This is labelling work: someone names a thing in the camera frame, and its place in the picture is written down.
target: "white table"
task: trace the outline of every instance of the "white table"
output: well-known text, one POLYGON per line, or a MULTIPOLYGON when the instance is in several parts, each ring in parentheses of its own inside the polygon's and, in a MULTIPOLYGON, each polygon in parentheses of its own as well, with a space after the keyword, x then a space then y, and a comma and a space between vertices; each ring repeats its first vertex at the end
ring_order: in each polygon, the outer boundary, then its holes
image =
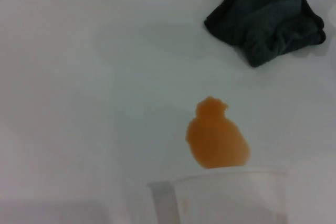
POLYGON ((0 201, 155 221, 146 185, 201 170, 184 136, 213 95, 249 166, 290 169, 289 220, 334 223, 336 1, 308 0, 323 45, 257 69, 202 27, 221 1, 0 0, 0 201))

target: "cup rim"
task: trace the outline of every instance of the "cup rim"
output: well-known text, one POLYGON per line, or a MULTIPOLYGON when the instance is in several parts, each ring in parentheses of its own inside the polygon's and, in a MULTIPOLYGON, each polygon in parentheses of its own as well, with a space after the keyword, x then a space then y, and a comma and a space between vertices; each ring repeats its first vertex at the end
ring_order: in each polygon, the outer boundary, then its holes
POLYGON ((223 167, 223 168, 213 168, 203 170, 198 173, 194 173, 188 176, 178 177, 171 181, 172 184, 179 184, 187 180, 198 179, 208 176, 217 176, 226 173, 275 173, 278 175, 285 176, 286 171, 279 167, 223 167))

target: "orange spill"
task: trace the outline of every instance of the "orange spill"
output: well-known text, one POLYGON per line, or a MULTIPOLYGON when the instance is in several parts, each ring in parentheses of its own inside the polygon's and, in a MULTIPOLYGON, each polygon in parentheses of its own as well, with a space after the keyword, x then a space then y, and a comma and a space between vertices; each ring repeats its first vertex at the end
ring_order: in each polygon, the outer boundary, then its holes
POLYGON ((197 105, 196 118, 188 127, 186 140, 204 168, 241 166, 250 150, 238 127, 225 118, 227 104, 208 97, 197 105))

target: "clear plastic cup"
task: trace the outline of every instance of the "clear plastic cup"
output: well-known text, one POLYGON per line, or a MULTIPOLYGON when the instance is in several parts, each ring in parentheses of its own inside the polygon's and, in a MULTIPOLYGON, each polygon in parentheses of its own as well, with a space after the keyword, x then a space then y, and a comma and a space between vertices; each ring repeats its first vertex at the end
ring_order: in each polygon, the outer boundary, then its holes
POLYGON ((173 182, 181 224, 286 224, 285 173, 228 167, 173 182))

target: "dark cloth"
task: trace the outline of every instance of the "dark cloth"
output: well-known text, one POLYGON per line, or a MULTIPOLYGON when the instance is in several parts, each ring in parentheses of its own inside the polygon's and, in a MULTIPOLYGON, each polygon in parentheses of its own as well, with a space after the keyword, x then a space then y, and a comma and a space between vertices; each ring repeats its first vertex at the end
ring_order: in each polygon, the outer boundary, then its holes
POLYGON ((307 0, 224 0, 204 24, 213 36, 240 47, 252 67, 326 39, 323 20, 307 0))

